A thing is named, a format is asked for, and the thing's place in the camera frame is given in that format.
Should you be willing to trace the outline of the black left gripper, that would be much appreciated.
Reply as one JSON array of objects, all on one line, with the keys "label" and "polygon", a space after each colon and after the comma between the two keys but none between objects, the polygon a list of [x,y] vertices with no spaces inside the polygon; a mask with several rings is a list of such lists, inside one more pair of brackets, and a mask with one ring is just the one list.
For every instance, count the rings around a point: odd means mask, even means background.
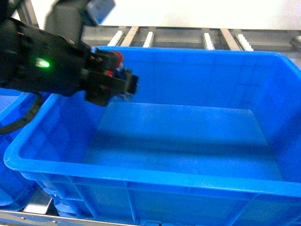
[{"label": "black left gripper", "polygon": [[[85,101],[98,106],[107,106],[114,96],[137,92],[139,77],[125,69],[120,78],[115,53],[98,48],[90,52],[85,43],[76,46],[61,36],[6,18],[0,24],[0,86],[62,96],[84,90]],[[89,55],[92,68],[102,72],[84,69]]]}]

